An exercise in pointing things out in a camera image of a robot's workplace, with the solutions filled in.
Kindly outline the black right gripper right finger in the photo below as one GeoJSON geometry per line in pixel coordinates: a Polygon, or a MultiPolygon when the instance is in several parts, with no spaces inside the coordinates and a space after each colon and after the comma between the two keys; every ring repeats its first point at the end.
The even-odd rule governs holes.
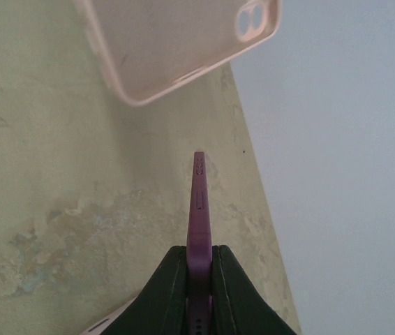
{"type": "Polygon", "coordinates": [[[226,245],[212,247],[214,334],[294,334],[255,289],[226,245]]]}

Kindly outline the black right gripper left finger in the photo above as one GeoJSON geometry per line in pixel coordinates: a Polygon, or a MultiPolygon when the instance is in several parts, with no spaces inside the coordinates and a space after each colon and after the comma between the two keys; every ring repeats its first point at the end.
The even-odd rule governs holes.
{"type": "Polygon", "coordinates": [[[186,334],[185,314],[186,248],[173,246],[133,303],[103,333],[186,334]]]}

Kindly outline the purple phone black screen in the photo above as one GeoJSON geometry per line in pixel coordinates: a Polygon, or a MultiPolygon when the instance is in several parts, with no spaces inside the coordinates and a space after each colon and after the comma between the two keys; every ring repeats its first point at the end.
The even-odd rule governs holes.
{"type": "Polygon", "coordinates": [[[212,310],[212,240],[205,154],[202,151],[195,152],[193,159],[186,261],[188,333],[209,334],[212,310]]]}

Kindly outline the light pink phone case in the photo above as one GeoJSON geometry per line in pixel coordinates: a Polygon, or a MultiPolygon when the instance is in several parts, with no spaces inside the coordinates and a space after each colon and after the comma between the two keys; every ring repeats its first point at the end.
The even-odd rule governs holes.
{"type": "Polygon", "coordinates": [[[106,85],[146,105],[271,38],[281,1],[75,1],[106,85]]]}

